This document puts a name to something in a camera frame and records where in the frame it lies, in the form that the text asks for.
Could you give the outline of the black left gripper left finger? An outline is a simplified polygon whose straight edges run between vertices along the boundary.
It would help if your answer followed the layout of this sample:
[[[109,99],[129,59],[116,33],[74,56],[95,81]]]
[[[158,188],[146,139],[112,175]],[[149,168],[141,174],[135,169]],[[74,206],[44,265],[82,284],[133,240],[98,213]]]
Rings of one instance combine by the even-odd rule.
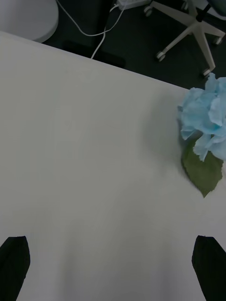
[[[25,236],[8,237],[0,246],[0,300],[15,301],[23,286],[31,258]]]

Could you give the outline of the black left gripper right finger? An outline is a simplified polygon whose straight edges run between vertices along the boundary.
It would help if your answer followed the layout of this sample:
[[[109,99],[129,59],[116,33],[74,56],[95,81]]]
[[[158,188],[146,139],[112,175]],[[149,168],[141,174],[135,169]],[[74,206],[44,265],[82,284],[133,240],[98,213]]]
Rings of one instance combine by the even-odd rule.
[[[207,301],[226,300],[226,252],[214,237],[197,236],[192,266]]]

